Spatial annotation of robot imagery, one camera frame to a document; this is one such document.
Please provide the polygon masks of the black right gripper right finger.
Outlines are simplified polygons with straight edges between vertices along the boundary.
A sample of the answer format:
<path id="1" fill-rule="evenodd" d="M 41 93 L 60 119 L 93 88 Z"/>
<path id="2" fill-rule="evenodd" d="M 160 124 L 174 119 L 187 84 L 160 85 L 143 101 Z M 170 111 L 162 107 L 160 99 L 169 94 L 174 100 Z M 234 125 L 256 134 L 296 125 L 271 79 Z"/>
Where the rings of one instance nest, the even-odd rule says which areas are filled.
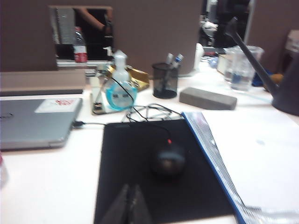
<path id="1" fill-rule="evenodd" d="M 139 185 L 129 195 L 128 224 L 152 224 L 153 220 Z"/>

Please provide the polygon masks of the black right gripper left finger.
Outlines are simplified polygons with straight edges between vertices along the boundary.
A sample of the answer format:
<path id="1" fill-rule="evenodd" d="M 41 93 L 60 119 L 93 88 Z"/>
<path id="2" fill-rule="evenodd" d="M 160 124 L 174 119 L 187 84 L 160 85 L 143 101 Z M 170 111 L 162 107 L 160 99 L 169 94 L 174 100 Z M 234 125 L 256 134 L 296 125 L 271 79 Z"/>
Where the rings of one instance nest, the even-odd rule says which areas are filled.
<path id="1" fill-rule="evenodd" d="M 129 186 L 125 184 L 105 212 L 100 224 L 123 224 L 127 217 Z"/>

